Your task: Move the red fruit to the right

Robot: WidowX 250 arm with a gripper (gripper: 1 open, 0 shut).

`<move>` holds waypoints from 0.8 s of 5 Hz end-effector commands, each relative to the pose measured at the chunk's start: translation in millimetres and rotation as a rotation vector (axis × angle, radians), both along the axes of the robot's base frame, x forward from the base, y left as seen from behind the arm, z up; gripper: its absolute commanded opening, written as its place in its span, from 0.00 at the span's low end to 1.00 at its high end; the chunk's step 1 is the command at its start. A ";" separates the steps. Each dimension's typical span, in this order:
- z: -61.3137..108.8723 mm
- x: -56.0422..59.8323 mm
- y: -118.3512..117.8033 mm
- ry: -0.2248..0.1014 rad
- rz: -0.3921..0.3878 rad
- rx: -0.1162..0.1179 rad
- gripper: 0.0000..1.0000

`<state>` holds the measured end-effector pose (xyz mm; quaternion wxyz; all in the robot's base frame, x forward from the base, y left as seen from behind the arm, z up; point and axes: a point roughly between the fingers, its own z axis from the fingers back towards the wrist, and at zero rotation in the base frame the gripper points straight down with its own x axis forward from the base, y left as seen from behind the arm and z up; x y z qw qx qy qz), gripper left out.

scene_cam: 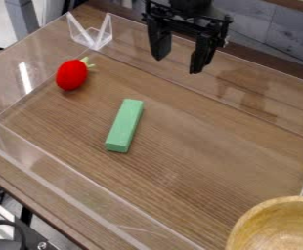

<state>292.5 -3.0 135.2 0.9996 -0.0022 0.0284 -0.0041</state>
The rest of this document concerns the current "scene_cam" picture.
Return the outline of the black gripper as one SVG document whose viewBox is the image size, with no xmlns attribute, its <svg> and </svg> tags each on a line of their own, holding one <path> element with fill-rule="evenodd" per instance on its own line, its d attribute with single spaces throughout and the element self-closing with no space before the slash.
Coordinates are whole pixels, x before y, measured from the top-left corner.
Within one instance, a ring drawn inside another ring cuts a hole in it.
<svg viewBox="0 0 303 250">
<path fill-rule="evenodd" d="M 212 0 L 145 0 L 143 21 L 148 26 L 151 54 L 157 61 L 171 52 L 172 32 L 198 36 L 190 64 L 190 73 L 198 74 L 211 63 L 216 47 L 227 43 L 234 19 Z"/>
</svg>

